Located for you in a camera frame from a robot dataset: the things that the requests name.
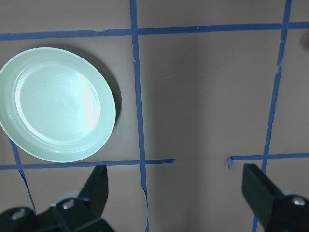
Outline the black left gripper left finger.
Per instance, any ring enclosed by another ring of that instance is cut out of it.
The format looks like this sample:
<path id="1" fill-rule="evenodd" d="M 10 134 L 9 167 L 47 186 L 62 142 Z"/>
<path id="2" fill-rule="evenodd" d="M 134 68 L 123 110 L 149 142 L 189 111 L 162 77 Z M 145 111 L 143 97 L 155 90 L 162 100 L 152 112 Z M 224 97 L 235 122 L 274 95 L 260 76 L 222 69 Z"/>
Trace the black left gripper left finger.
<path id="1" fill-rule="evenodd" d="M 78 194 L 91 214 L 98 218 L 102 216 L 108 199 L 108 174 L 106 165 L 97 165 Z"/>

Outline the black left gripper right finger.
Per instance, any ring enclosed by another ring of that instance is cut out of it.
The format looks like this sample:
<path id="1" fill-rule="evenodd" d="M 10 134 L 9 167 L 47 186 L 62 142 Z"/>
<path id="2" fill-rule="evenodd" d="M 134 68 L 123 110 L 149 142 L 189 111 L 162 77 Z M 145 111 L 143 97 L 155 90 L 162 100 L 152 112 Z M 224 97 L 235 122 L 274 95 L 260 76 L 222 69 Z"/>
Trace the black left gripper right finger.
<path id="1" fill-rule="evenodd" d="M 268 226 L 275 205 L 285 195 L 256 164 L 244 164 L 241 192 L 262 226 Z"/>

